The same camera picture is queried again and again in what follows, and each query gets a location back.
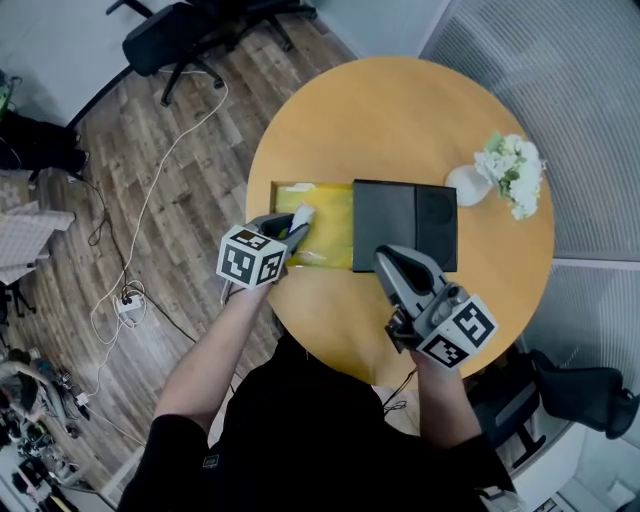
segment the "white flower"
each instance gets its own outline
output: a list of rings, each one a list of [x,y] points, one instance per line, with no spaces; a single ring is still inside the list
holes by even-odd
[[[522,137],[520,137],[520,135],[507,135],[502,142],[501,154],[515,155],[522,142]]]
[[[492,184],[497,185],[504,178],[506,172],[511,169],[518,157],[516,155],[502,156],[500,153],[476,153],[476,170],[487,178]]]
[[[538,209],[538,196],[542,181],[540,161],[525,162],[519,169],[520,177],[509,183],[509,196],[513,200],[513,216],[520,220],[533,215]]]
[[[512,201],[511,213],[517,220],[536,212],[544,165],[535,144],[520,135],[496,133],[485,150],[474,156],[478,173],[498,187],[501,197]]]

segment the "person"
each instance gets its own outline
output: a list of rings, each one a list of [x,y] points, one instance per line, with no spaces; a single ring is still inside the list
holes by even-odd
[[[89,153],[76,149],[80,136],[9,110],[14,82],[0,70],[0,169],[33,171],[33,182],[42,169],[55,167],[77,179],[89,162]]]
[[[220,441],[208,448],[273,286],[234,287],[173,369],[119,511],[519,510],[459,373],[418,353],[419,437],[385,422],[371,386],[327,367],[285,333],[273,357],[238,386]]]
[[[32,408],[38,394],[37,382],[40,382],[46,391],[47,405],[53,409],[65,432],[75,438],[78,431],[67,418],[52,378],[51,365],[47,361],[36,359],[30,363],[28,354],[12,349],[7,360],[0,363],[0,410],[12,410],[19,418],[31,423],[38,421],[42,411],[32,412]]]

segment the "round wooden table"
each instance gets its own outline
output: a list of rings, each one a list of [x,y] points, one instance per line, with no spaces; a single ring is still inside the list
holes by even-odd
[[[398,57],[344,64],[305,85],[274,117],[251,167],[247,219],[269,212],[272,182],[442,185],[453,168],[473,163],[496,130],[524,134],[496,98],[455,71]],[[447,277],[477,293],[500,326],[462,366],[463,376],[496,359],[527,325],[551,269],[553,240],[546,180],[538,212],[523,221],[495,191],[458,208],[458,271]],[[289,332],[336,370],[396,387],[414,367],[385,333],[392,308],[373,273],[291,268],[269,302]]]

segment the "green leaves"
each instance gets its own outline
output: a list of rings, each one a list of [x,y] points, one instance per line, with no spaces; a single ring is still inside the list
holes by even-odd
[[[515,169],[509,169],[506,173],[504,173],[504,178],[502,181],[513,181],[517,180],[520,177],[520,173]]]
[[[484,149],[486,149],[489,152],[499,153],[500,146],[502,145],[503,142],[504,142],[504,137],[500,135],[500,132],[495,132],[489,139],[489,142],[487,142],[487,145],[484,147]]]

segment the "black shirt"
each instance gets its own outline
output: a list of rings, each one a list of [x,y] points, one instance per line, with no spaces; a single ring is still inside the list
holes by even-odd
[[[485,510],[491,486],[512,488],[484,436],[432,450],[385,423],[370,386],[287,339],[238,387],[211,449],[187,418],[153,422],[118,510]]]

